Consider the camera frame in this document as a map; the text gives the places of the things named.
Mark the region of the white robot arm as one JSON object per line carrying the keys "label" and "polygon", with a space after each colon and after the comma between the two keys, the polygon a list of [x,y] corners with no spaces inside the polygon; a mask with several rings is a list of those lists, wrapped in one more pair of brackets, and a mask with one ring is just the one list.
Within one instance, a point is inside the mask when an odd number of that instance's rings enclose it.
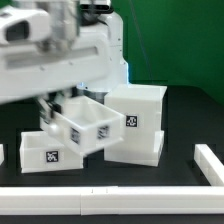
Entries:
{"label": "white robot arm", "polygon": [[102,99],[126,75],[112,0],[12,0],[0,8],[0,104],[35,97],[48,118],[79,93]]}

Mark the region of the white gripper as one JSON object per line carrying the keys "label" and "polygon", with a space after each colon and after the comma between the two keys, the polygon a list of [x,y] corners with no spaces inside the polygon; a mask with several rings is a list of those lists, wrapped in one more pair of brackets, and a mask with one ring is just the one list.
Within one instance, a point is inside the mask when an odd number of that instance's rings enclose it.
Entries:
{"label": "white gripper", "polygon": [[18,5],[0,9],[0,104],[39,96],[40,117],[55,103],[42,94],[105,77],[109,28],[82,27],[76,5]]}

